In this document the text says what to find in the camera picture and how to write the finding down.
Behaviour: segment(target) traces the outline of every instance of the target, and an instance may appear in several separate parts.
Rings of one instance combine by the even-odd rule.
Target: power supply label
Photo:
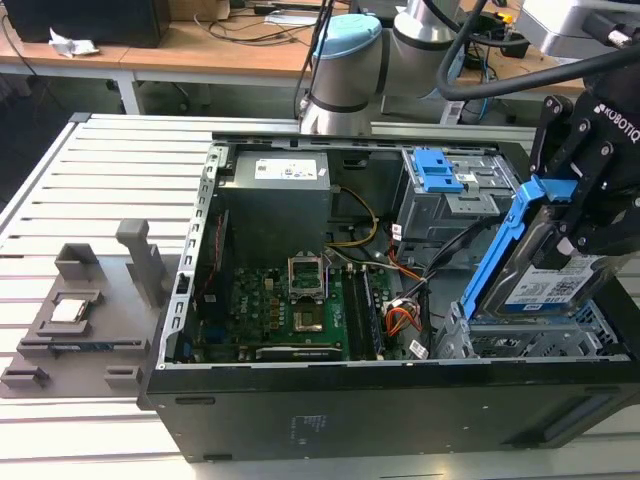
[[[295,158],[261,158],[256,162],[256,180],[317,180],[316,161]]]
[[[555,310],[569,303],[593,276],[591,266],[600,256],[577,256],[562,270],[529,267],[505,306],[512,312]]]

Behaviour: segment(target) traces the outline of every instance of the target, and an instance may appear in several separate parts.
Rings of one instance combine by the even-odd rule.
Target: motherboard
[[[384,269],[294,257],[286,266],[236,268],[231,287],[228,313],[200,323],[199,361],[365,360],[385,350],[380,312],[392,293]]]

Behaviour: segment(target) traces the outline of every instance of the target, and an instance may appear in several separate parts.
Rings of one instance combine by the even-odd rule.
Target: blue drive bay latch
[[[417,148],[413,157],[415,172],[422,179],[425,192],[460,193],[464,190],[453,174],[453,165],[442,150]]]

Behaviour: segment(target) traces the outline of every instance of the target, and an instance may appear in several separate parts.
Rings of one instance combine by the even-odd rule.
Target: hard drive
[[[540,207],[522,241],[495,270],[472,321],[526,323],[551,321],[576,313],[624,266],[629,255],[600,257],[576,254],[559,270],[538,269],[532,258],[552,233],[562,208]]]

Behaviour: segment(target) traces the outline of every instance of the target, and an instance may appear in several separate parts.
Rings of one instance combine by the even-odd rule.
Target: robotiq logo text
[[[615,110],[612,110],[601,103],[596,108],[594,108],[593,111],[596,113],[604,113],[607,118],[609,118],[609,120],[613,122],[614,125],[617,125],[620,130],[624,131],[624,133],[627,134],[627,137],[629,137],[634,144],[638,140],[640,140],[640,130],[637,130],[633,123],[624,118]]]

